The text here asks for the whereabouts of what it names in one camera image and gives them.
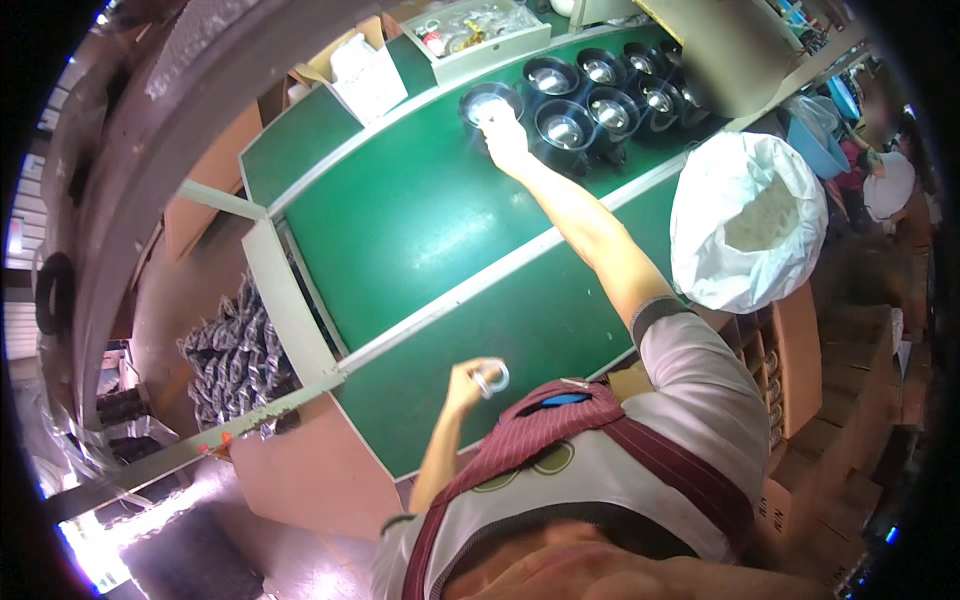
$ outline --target blue basin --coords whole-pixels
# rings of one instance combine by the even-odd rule
[[[790,126],[786,132],[786,142],[800,153],[806,164],[822,180],[850,172],[850,162],[843,154],[837,140],[827,134],[827,147],[824,148],[803,123],[790,117]]]
[[[860,119],[860,109],[856,107],[856,101],[838,75],[827,80],[827,89],[830,90],[830,98],[833,99],[843,118]]]

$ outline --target white t-shirt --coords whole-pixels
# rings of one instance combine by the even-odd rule
[[[769,454],[770,423],[746,368],[720,336],[690,313],[654,322],[639,348],[655,391],[623,402],[627,416],[719,470],[755,506]],[[450,502],[430,555],[424,600],[432,590],[439,596],[465,547],[478,538],[508,523],[578,518],[578,507],[585,514],[587,503],[645,516],[705,561],[730,563],[735,558],[726,537],[685,496],[607,434],[592,430],[560,443],[531,468],[496,477]],[[393,521],[384,531],[373,562],[374,599],[400,598],[424,518],[425,513]]]
[[[880,223],[906,206],[916,178],[913,165],[899,152],[880,155],[883,177],[870,175],[863,181],[863,204],[871,218]]]

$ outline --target apron strap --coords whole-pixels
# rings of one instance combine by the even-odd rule
[[[520,417],[525,407],[547,397],[588,392],[591,398]],[[402,600],[423,600],[426,571],[446,507],[466,492],[524,461],[554,442],[589,429],[601,429],[664,484],[684,495],[719,529],[740,554],[750,539],[754,510],[747,495],[706,461],[650,427],[629,419],[606,387],[589,389],[560,381],[537,388],[505,411],[501,422],[484,438],[480,453],[434,499],[424,518],[403,578]]]
[[[736,554],[746,549],[754,524],[754,509],[747,494],[723,473],[635,420],[619,419],[602,429],[659,480],[682,493],[723,532]]]

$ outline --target hand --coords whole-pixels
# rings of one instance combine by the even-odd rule
[[[527,147],[527,132],[506,103],[492,110],[491,119],[481,121],[479,127],[487,138],[493,164],[515,180],[522,180],[538,162]]]
[[[473,374],[479,370],[484,363],[491,360],[502,360],[499,358],[483,357],[474,358],[466,362],[454,365],[450,369],[450,385],[446,389],[446,403],[444,404],[444,413],[451,417],[462,419],[469,414],[470,410],[480,401],[480,386],[473,381]],[[488,381],[494,381],[500,376],[500,369],[493,368],[484,371],[484,378]]]

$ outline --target sleeve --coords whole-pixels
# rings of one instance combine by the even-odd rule
[[[663,297],[637,310],[631,333],[655,391],[629,398],[624,410],[726,475],[755,505],[769,456],[766,404],[720,336],[674,302],[683,306]]]

